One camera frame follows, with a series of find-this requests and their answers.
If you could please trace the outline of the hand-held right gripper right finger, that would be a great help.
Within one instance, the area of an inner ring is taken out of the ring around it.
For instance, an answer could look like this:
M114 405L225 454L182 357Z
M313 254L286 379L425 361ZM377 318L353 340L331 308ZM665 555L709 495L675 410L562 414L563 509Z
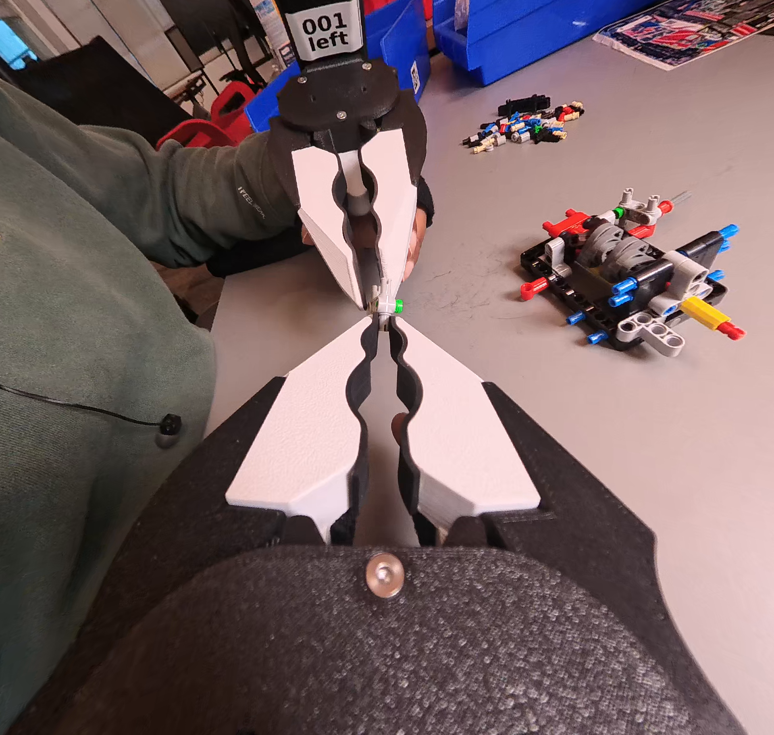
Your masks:
M535 510L539 492L479 376L400 317L389 338L408 410L399 491L421 546L459 517Z

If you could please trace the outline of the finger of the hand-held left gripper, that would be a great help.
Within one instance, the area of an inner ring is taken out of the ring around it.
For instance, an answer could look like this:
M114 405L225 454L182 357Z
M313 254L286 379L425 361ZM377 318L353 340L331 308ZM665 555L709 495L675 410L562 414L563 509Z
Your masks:
M364 144L362 166L375 188L372 213L378 226L376 257L380 277L387 281L389 293L396 294L406 267L417 198L402 129L381 130Z
M337 284L366 309L358 260L347 237L347 214L335 188L343 176L338 156L327 150L294 150L299 216Z

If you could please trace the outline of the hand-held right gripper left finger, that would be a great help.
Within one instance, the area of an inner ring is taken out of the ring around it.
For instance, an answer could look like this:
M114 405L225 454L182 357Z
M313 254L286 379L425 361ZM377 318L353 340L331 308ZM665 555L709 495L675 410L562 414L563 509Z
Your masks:
M350 545L368 483L367 429L379 317L367 316L284 378L225 493L229 505L306 516L327 543Z

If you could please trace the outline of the light grey lego connector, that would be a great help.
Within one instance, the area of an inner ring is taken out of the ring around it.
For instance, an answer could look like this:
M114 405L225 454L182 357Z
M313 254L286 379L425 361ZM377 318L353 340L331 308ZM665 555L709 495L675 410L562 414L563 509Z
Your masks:
M387 331L389 320L396 313L397 301L390 296L389 279L382 277L379 285L372 285L368 314L379 317L379 328Z

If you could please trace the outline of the person's left forearm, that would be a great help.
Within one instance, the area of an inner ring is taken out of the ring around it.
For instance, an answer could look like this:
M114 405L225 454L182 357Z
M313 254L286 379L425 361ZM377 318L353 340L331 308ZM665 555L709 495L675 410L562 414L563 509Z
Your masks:
M136 133L70 125L78 146L79 193L145 256L166 267L192 267L240 242L301 235L282 187L268 133L236 147L159 150Z

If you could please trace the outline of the pile of small lego pieces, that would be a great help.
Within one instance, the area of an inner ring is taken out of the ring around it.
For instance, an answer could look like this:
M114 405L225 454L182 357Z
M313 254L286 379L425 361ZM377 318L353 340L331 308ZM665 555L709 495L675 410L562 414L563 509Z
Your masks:
M461 140L461 146L474 154L493 151L510 141L527 144L559 143L566 140L566 125L586 113L582 101L554 105L545 94L509 99L498 107L493 121Z

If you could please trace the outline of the black lego chassis assembly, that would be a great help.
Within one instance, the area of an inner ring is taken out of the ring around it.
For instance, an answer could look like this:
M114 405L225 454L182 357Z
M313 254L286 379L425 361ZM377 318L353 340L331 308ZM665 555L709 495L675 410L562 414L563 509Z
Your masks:
M687 319L738 341L746 332L718 309L727 294L717 257L730 248L739 227L728 224L674 250L652 238L658 221L690 196L635 200L624 189L616 207L594 215L566 210L558 223L545 222L547 239L524 251L527 280L520 298L548 293L570 311L568 325L585 325L587 343L619 352L644 343L662 356L678 356L685 345L675 328Z

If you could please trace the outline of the lego box with car print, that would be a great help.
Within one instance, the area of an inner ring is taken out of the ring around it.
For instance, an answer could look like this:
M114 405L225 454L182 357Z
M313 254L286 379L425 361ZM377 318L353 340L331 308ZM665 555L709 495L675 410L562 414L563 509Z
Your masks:
M772 25L773 0L668 0L606 26L594 41L670 71Z

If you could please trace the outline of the person's left hand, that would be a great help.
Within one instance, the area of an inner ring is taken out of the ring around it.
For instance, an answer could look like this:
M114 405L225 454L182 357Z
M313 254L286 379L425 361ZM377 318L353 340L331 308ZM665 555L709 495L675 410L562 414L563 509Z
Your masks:
M407 252L406 266L402 275L402 281L406 281L411 275L420 256L422 242L427 232L427 212L418 207L412 225L410 241Z

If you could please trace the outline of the small blue storage bin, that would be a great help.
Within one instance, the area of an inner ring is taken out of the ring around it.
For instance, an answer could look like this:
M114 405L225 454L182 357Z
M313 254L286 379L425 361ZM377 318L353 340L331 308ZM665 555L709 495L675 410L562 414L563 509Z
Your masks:
M427 43L427 23L422 0L395 0L365 17L368 56L381 58L398 72L402 90L413 90L421 98L431 74ZM278 115L277 95L300 74L297 63L281 72L245 108L256 132L269 129L269 120Z

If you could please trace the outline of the red plastic canister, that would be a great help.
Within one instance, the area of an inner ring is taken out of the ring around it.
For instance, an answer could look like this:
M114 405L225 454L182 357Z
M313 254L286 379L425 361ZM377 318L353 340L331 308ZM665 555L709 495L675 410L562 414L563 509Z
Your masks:
M256 93L243 82L230 82L213 101L210 119L183 121L169 130L156 143L156 150L169 140L185 148L236 147L254 130L245 108L256 97Z

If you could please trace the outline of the white blue labelled bottle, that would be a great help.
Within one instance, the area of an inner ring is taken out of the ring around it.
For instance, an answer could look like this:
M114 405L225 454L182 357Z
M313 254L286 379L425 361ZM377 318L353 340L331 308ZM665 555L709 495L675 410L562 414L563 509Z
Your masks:
M249 0L264 32L275 63L283 71L295 63L295 53L274 0Z

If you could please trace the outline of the large blue storage bin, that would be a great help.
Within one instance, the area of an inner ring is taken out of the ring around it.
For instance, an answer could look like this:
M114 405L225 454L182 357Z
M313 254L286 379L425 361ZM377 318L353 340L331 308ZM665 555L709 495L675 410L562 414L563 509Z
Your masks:
M456 0L433 0L433 31L452 63L489 85L658 1L469 0L467 29L457 31Z

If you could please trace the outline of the black board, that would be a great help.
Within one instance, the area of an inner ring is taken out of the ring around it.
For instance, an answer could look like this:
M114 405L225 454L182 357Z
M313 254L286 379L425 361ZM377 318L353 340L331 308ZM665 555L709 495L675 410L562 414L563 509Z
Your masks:
M102 37L12 73L23 91L76 124L130 130L152 146L191 119Z

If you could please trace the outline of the person's green sweatshirt torso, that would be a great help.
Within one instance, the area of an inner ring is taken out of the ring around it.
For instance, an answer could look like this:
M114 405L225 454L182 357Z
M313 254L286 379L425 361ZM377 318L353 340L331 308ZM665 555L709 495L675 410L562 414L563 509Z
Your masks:
M210 337L82 197L70 125L2 83L2 730L46 682L123 539L199 442ZM177 444L155 434L182 419Z

